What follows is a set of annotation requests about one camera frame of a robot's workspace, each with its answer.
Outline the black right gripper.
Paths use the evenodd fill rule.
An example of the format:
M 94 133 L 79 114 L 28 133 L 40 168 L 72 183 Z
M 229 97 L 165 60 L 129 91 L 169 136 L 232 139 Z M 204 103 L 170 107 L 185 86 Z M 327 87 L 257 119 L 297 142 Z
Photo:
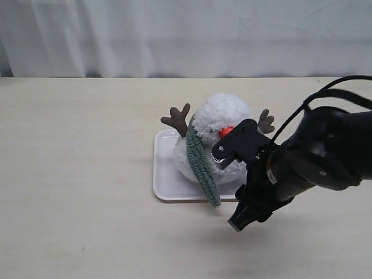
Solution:
M 309 148 L 284 142 L 265 150 L 269 137 L 257 122 L 245 119 L 216 143 L 211 157 L 218 169 L 233 161 L 247 164 L 246 182 L 235 193 L 237 207 L 227 223 L 237 232 L 254 222 L 266 221 L 276 210 L 314 187 L 296 168 L 309 158 Z

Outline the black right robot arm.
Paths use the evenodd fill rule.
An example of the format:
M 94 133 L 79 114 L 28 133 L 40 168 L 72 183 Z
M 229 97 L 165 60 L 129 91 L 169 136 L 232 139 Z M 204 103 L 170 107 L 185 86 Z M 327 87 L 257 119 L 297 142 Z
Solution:
M 343 191 L 370 180 L 371 113 L 331 106 L 310 110 L 282 144 L 271 143 L 254 120 L 245 119 L 222 136 L 211 156 L 220 169 L 245 163 L 246 181 L 228 220 L 241 231 L 313 187 Z

